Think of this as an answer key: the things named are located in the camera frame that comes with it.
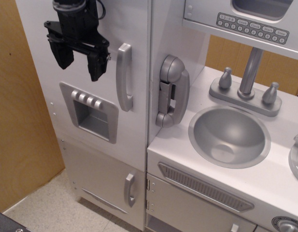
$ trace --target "tiled floor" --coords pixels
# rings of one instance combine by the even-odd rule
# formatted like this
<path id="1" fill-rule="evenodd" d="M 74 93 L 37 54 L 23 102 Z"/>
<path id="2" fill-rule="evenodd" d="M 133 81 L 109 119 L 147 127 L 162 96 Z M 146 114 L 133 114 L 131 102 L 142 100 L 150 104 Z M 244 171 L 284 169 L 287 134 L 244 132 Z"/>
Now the tiled floor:
<path id="1" fill-rule="evenodd" d="M 105 210 L 77 198 L 65 171 L 4 214 L 33 232 L 140 232 Z"/>

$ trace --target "black robotic claw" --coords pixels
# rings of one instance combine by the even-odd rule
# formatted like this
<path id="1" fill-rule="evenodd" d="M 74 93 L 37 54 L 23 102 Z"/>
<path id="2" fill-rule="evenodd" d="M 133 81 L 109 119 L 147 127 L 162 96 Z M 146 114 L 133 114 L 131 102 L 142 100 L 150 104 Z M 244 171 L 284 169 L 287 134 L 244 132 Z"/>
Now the black robotic claw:
<path id="1" fill-rule="evenodd" d="M 54 0 L 59 22 L 46 21 L 48 41 L 58 65 L 66 69 L 73 61 L 73 51 L 87 55 L 92 81 L 106 72 L 109 42 L 102 37 L 95 0 Z"/>

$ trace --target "wooden panel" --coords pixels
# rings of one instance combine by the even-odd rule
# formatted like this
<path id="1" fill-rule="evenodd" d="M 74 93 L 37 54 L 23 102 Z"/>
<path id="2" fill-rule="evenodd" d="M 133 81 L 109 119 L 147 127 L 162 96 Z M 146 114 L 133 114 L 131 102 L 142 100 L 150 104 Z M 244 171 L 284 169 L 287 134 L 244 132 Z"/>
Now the wooden panel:
<path id="1" fill-rule="evenodd" d="M 211 36 L 206 66 L 221 71 L 231 67 L 235 76 L 243 77 L 251 50 L 250 46 Z M 256 82 L 270 86 L 273 81 L 280 84 L 279 90 L 297 95 L 298 60 L 265 51 Z"/>
<path id="2" fill-rule="evenodd" d="M 64 169 L 14 0 L 0 0 L 0 211 Z"/>

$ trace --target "microwave window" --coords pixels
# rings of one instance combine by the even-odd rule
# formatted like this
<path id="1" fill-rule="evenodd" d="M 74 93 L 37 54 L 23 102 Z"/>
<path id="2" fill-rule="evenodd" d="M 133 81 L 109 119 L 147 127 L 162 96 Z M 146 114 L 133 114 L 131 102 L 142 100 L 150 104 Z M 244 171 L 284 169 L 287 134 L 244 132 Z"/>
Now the microwave window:
<path id="1" fill-rule="evenodd" d="M 233 7 L 240 12 L 269 20 L 280 20 L 293 0 L 232 0 Z"/>

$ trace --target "faucet handle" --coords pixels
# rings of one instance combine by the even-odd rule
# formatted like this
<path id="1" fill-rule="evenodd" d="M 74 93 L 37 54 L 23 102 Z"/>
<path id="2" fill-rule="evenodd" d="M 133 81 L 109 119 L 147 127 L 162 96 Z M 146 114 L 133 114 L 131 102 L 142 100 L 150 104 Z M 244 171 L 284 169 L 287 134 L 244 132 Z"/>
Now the faucet handle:
<path id="1" fill-rule="evenodd" d="M 266 104 L 272 104 L 276 100 L 277 90 L 279 87 L 279 83 L 272 82 L 270 88 L 268 88 L 263 94 L 263 102 Z"/>
<path id="2" fill-rule="evenodd" d="M 224 69 L 224 73 L 220 78 L 220 81 L 218 82 L 220 88 L 222 89 L 228 89 L 231 86 L 231 68 L 226 67 Z"/>

